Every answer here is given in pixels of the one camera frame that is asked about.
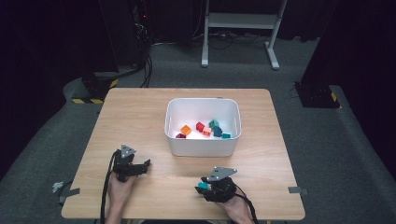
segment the toy cube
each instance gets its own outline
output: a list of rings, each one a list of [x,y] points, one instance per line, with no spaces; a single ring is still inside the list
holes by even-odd
[[[191,133],[191,128],[187,125],[184,125],[181,129],[180,129],[181,133],[183,133],[184,135],[189,135],[189,133]]]
[[[231,135],[229,133],[223,133],[221,138],[231,138]]]
[[[198,130],[198,132],[202,132],[204,130],[205,125],[201,122],[198,122],[196,125],[196,130]]]
[[[215,137],[221,137],[222,129],[221,129],[220,127],[215,126],[215,127],[213,127],[212,130],[213,130],[213,135],[214,135]]]
[[[179,133],[178,135],[176,135],[176,138],[186,138],[186,135]]]
[[[209,122],[209,128],[213,129],[213,127],[215,126],[219,127],[219,123],[217,120],[213,119],[212,121]]]
[[[209,137],[210,134],[212,134],[212,129],[208,127],[204,127],[204,129],[202,130],[202,134]]]

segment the box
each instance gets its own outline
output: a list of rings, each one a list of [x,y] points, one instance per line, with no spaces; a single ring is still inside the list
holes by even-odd
[[[205,136],[196,129],[198,122],[209,127],[216,120],[230,138]],[[177,138],[185,125],[191,128],[186,138]],[[165,134],[176,156],[227,157],[233,154],[241,135],[241,118],[236,101],[223,98],[176,98],[169,102],[165,118]]]

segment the hand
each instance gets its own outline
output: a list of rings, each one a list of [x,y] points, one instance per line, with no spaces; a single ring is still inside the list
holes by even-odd
[[[130,176],[126,182],[120,182],[117,174],[111,173],[108,179],[107,194],[110,199],[110,207],[107,213],[106,224],[120,224],[122,212],[127,204],[132,191],[132,185],[137,176]]]
[[[236,194],[244,195],[240,189],[236,189]],[[233,196],[227,203],[215,203],[227,213],[228,217],[238,224],[254,223],[250,218],[248,204],[244,199]]]

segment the silver bracket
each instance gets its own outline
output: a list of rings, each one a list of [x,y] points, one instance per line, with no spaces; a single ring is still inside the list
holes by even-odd
[[[124,144],[121,145],[121,157],[122,158],[127,158],[129,156],[132,156],[132,154],[135,154],[136,150],[134,150],[131,147],[127,147]]]
[[[236,172],[236,169],[215,166],[215,168],[213,168],[212,174],[210,174],[210,176],[207,178],[207,181],[219,181],[229,175],[235,174]]]

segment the orange block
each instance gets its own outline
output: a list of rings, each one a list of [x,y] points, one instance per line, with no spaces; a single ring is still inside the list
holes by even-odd
[[[183,133],[184,135],[188,135],[189,133],[191,133],[191,128],[187,125],[184,125],[181,129],[180,129],[181,133]]]
[[[210,134],[212,134],[212,129],[209,127],[204,127],[204,129],[202,130],[202,134],[209,137]]]

